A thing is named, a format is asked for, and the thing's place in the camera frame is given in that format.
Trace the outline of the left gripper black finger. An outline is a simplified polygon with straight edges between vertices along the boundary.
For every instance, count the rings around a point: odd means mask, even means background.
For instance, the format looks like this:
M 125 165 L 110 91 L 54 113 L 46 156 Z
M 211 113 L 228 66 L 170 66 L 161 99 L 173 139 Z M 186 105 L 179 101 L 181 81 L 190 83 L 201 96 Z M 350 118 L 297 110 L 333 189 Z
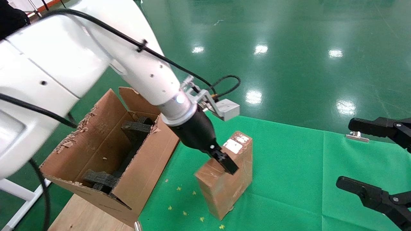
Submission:
M 211 158 L 215 159 L 228 174 L 234 175 L 238 171 L 238 166 L 229 157 L 229 155 L 222 150 L 214 149 L 209 152 Z

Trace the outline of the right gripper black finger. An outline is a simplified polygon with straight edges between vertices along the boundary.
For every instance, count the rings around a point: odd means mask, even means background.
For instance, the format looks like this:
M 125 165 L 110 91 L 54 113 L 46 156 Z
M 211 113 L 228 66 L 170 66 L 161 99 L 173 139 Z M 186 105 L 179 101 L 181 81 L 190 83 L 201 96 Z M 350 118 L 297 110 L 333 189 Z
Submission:
M 359 197 L 364 207 L 388 217 L 400 230 L 411 229 L 411 192 L 389 194 L 388 191 L 349 177 L 340 176 L 336 187 Z
M 378 117 L 376 120 L 352 118 L 348 129 L 376 137 L 389 138 L 401 148 L 411 152 L 411 119 L 389 119 Z

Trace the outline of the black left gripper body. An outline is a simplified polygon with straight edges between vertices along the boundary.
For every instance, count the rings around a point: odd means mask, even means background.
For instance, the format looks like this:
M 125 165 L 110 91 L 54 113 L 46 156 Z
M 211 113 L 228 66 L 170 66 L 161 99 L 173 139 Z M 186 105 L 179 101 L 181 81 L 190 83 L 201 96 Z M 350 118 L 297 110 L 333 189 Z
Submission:
M 185 146 L 206 153 L 212 158 L 222 155 L 213 124 L 203 110 L 197 109 L 188 121 L 169 128 Z

